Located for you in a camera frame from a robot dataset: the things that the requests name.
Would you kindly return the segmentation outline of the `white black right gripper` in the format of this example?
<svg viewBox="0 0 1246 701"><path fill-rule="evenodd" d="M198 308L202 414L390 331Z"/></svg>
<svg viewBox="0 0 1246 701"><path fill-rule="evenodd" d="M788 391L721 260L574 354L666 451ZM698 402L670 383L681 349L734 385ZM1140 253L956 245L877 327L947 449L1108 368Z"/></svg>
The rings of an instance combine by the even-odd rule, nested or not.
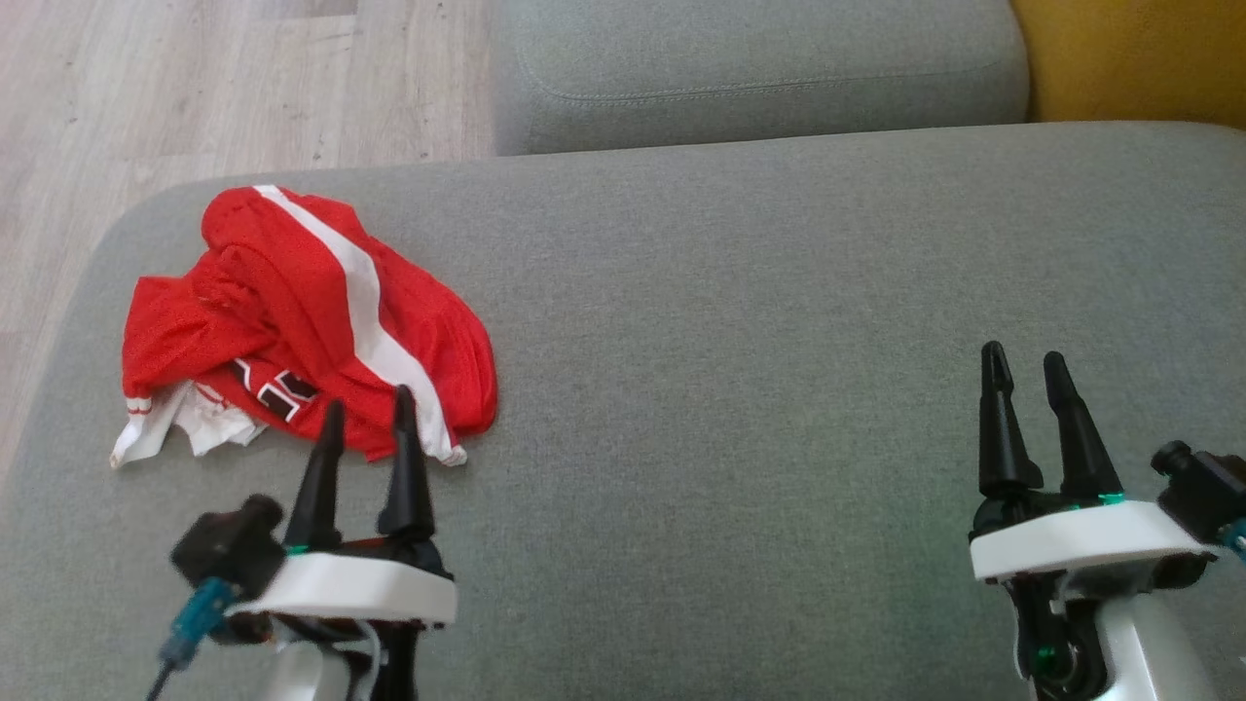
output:
<svg viewBox="0 0 1246 701"><path fill-rule="evenodd" d="M981 350L978 488L1044 487L1013 405L998 341ZM1095 502L974 535L974 576L1002 586L1015 615L1015 674L1032 700L1215 700L1219 692L1163 590L1190 586L1219 559L1160 506L1124 501L1101 435L1063 354L1043 359L1058 425L1063 498Z"/></svg>

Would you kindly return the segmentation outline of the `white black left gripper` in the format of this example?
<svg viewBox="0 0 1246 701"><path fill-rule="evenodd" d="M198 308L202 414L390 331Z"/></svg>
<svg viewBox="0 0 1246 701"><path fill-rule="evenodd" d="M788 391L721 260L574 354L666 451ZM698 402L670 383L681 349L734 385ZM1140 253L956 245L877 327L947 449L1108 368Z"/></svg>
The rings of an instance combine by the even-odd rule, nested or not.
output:
<svg viewBox="0 0 1246 701"><path fill-rule="evenodd" d="M436 520L417 426L417 400L400 385L392 403L392 466L378 533L431 540ZM432 544L416 564L329 552L336 529L338 473L346 451L346 410L328 405L285 533L287 558L269 586L227 611L267 618L277 656L260 700L417 700L417 641L459 613L459 586L436 572Z"/></svg>

